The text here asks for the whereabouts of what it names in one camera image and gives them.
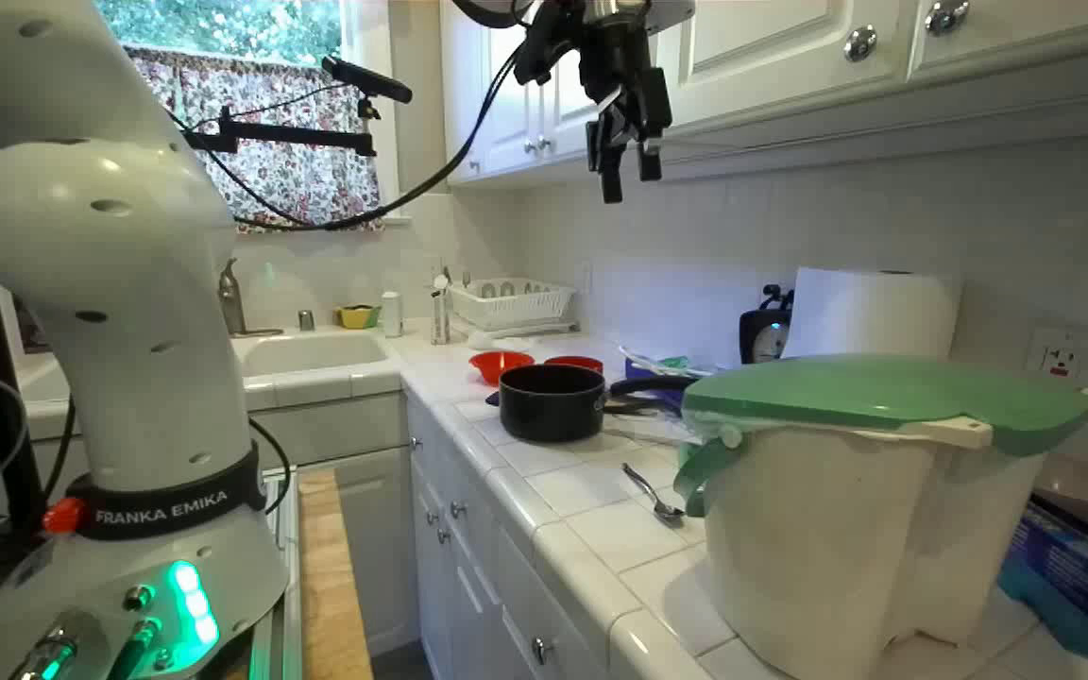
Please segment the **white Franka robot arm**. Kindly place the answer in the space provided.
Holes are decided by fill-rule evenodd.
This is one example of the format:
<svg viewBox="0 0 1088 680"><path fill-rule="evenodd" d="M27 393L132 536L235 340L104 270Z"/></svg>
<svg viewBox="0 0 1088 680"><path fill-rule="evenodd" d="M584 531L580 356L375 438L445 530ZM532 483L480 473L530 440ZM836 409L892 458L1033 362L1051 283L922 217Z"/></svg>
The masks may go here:
<svg viewBox="0 0 1088 680"><path fill-rule="evenodd" d="M0 0L0 283L88 452L75 522L0 584L0 680L197 680L287 593L217 308L230 233L93 0Z"/></svg>

